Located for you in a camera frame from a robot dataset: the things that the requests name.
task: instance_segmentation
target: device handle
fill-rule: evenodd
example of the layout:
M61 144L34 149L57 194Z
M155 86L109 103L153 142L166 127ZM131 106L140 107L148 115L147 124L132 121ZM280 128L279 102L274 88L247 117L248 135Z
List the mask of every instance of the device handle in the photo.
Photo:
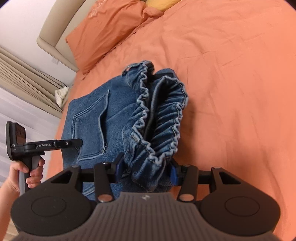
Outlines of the device handle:
M24 157L20 160L29 168L28 173L19 172L20 195L23 195L25 192L30 190L28 188L28 184L26 183L26 179L30 177L30 172L38 167L40 158L41 156L31 156Z

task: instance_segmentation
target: wrinkled bedsheet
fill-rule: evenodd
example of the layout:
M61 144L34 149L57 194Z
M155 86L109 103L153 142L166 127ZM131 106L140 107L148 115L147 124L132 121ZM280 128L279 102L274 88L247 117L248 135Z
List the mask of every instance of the wrinkled bedsheet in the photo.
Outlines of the wrinkled bedsheet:
M279 203L275 234L296 236L296 11L284 0L181 0L137 29L88 74L70 100L142 60L172 68L188 106L175 158L221 166ZM57 138L61 137L66 111ZM62 169L55 151L49 176Z

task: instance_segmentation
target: gray ribbed panel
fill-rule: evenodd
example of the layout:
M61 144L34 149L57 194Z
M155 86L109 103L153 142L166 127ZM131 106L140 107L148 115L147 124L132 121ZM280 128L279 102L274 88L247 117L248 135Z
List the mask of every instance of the gray ribbed panel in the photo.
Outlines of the gray ribbed panel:
M240 237L210 226L193 204L178 202L170 193L121 193L114 202L97 205L78 229L55 237L21 233L13 241L279 241L271 232Z

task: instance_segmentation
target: upholstered headboard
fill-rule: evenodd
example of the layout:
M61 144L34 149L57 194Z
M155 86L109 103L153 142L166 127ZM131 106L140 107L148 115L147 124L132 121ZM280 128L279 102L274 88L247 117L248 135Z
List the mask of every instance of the upholstered headboard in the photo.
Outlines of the upholstered headboard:
M74 71L74 56L66 36L86 17L96 0L56 0L37 38L44 51Z

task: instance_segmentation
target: denim fabric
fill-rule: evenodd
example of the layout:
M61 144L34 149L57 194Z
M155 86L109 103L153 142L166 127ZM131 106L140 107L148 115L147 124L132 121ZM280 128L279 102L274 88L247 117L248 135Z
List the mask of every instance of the denim fabric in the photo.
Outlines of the denim fabric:
M178 150L188 96L173 70L153 72L149 61L131 64L69 104L62 138L81 138L83 146L62 150L64 168L92 168L124 152L126 171L111 184L115 198L121 191L165 192L172 186L166 166ZM94 184L85 183L83 194L94 200Z

